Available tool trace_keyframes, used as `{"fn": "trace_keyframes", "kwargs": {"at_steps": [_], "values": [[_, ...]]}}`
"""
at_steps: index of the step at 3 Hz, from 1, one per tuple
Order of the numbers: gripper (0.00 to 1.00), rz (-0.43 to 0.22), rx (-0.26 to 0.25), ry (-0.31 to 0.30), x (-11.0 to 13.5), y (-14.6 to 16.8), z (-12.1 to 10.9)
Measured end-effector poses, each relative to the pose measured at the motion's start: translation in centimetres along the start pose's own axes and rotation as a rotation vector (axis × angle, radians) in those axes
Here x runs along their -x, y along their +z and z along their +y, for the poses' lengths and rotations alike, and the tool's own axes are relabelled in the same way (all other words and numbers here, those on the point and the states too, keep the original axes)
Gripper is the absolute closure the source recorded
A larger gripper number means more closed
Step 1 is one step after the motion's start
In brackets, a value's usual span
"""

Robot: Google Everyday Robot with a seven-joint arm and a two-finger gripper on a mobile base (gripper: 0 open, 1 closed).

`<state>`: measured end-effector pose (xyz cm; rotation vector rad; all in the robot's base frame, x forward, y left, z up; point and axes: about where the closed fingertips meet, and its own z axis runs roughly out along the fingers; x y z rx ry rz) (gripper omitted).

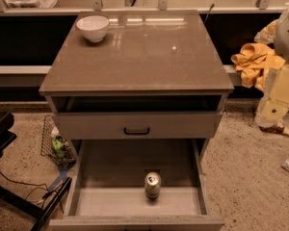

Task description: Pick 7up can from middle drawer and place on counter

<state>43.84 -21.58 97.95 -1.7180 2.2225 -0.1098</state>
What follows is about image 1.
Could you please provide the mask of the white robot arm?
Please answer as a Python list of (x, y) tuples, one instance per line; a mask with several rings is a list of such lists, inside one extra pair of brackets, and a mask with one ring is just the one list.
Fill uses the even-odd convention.
[(284, 133), (281, 121), (289, 111), (289, 3), (276, 21), (274, 47), (285, 64), (269, 71), (255, 122), (262, 131)]

